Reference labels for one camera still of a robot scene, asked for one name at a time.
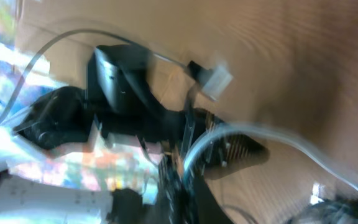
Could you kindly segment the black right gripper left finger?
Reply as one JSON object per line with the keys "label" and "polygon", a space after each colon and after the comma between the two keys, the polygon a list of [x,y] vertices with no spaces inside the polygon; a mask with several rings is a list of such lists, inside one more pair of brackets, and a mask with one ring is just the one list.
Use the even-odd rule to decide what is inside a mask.
{"label": "black right gripper left finger", "polygon": [[189,183],[182,159],[164,155],[158,165],[158,192],[155,204],[147,209],[141,222],[191,223]]}

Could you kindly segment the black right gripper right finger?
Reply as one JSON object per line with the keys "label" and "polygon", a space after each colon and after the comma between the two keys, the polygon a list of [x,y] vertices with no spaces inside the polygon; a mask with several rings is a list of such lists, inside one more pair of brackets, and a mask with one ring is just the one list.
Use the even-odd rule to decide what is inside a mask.
{"label": "black right gripper right finger", "polygon": [[202,176],[194,177],[192,192],[199,224],[233,224],[217,203]]}

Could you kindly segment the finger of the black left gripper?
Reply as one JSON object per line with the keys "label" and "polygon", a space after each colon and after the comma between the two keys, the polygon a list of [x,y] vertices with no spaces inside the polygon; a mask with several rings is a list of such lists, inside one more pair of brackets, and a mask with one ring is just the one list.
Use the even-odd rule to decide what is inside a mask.
{"label": "finger of the black left gripper", "polygon": [[197,161],[206,179],[217,180],[270,159],[265,146],[245,134],[227,134],[211,141]]}

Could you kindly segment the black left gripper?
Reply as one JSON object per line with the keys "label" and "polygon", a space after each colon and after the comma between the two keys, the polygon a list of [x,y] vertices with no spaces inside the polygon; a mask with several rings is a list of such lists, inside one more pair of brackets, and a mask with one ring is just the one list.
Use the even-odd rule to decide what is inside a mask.
{"label": "black left gripper", "polygon": [[197,87],[188,90],[183,109],[166,108],[152,93],[147,77],[155,55],[135,45],[98,45],[86,64],[85,101],[109,131],[179,143],[186,152],[209,128],[210,112],[194,107]]}

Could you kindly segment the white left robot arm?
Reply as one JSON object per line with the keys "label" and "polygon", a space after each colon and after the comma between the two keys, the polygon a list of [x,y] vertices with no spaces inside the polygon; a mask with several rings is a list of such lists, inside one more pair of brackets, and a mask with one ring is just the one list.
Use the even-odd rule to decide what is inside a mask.
{"label": "white left robot arm", "polygon": [[156,164],[157,203],[143,215],[128,208],[113,216],[122,222],[229,223],[200,176],[180,179],[191,145],[222,120],[193,106],[196,86],[181,111],[159,103],[146,80],[154,57],[136,44],[97,46],[87,65],[87,88],[66,86],[41,96],[13,132],[39,160],[61,158],[80,146],[93,152],[94,130],[103,139],[114,134],[129,138],[144,156],[149,155],[148,143],[159,143],[163,157]]}

